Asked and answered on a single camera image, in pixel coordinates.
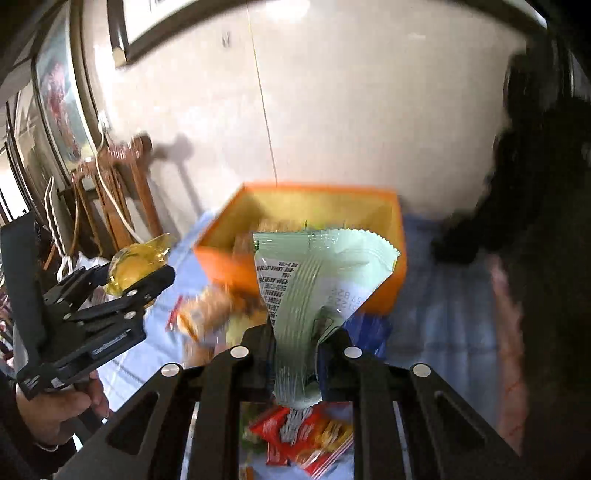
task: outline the orange box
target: orange box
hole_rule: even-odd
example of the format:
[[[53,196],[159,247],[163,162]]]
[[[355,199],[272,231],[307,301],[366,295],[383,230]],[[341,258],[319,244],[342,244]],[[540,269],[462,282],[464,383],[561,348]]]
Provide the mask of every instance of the orange box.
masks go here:
[[[361,306],[387,314],[404,283],[407,270],[404,230],[394,192],[360,187],[280,183],[244,184],[199,237],[193,250],[213,283],[257,295],[254,256],[232,255],[237,234],[261,219],[289,220],[318,228],[358,228],[383,236],[401,255],[394,272]]]

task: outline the human hand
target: human hand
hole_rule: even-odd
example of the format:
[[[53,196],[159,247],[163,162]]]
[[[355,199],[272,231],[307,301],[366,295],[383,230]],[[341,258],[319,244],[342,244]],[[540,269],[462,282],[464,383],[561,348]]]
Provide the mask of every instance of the human hand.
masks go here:
[[[27,400],[17,386],[18,411],[35,440],[46,445],[67,443],[72,438],[72,432],[64,422],[77,417],[90,406],[99,418],[109,417],[109,401],[103,393],[99,374],[93,371],[89,376],[90,381],[84,391],[42,393],[32,400]]]

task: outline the white cable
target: white cable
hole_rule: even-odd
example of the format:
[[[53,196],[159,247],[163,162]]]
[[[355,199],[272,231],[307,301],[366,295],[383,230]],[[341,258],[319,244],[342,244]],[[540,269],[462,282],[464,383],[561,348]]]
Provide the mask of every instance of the white cable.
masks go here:
[[[103,189],[105,190],[105,193],[107,194],[107,197],[109,197],[109,200],[111,201],[111,203],[115,207],[115,210],[117,211],[117,215],[119,215],[121,222],[123,222],[123,225],[125,225],[125,228],[127,228],[127,231],[131,234],[131,236],[134,237],[138,243],[143,244],[145,242],[141,239],[141,237],[137,234],[137,232],[127,222],[127,220],[123,216],[123,213],[121,213],[121,210],[119,209],[119,205],[117,205],[117,202],[115,201],[115,199],[111,195],[111,192],[109,191],[109,189],[107,188],[107,185],[105,184],[105,181],[103,180],[103,176],[100,174],[99,152],[100,152],[100,149],[103,148],[104,145],[105,145],[105,132],[104,132],[102,125],[101,125],[100,145],[99,145],[99,148],[96,149],[96,156],[95,156],[96,173],[99,176],[100,184],[103,186]]]
[[[72,263],[72,258],[66,255],[66,246],[64,245],[63,237],[60,232],[60,226],[56,220],[56,210],[53,205],[53,197],[51,195],[54,185],[55,179],[52,176],[47,183],[43,202],[47,215],[47,223],[49,224],[49,230],[51,232],[51,238],[56,245],[57,253],[61,258],[60,268],[57,270],[56,275],[57,281],[61,282],[61,279],[64,277],[64,270],[66,270],[66,276],[70,275],[74,271],[74,266]]]

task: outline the wrapped pastry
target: wrapped pastry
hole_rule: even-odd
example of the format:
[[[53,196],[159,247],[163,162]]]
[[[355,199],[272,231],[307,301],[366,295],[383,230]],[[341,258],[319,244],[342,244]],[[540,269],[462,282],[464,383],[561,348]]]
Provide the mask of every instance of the wrapped pastry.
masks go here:
[[[207,286],[195,297],[183,299],[176,310],[176,324],[180,332],[200,343],[207,335],[217,332],[242,301],[215,286]]]
[[[213,348],[187,341],[183,347],[183,368],[201,367],[213,359]]]

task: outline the light green snack bag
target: light green snack bag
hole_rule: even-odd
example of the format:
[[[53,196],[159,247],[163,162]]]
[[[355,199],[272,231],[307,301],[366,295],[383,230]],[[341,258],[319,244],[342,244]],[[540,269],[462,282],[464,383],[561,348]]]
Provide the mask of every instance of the light green snack bag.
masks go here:
[[[305,408],[322,397],[316,351],[388,278],[400,252],[379,235],[334,229],[253,234],[261,296],[274,328],[275,397]]]

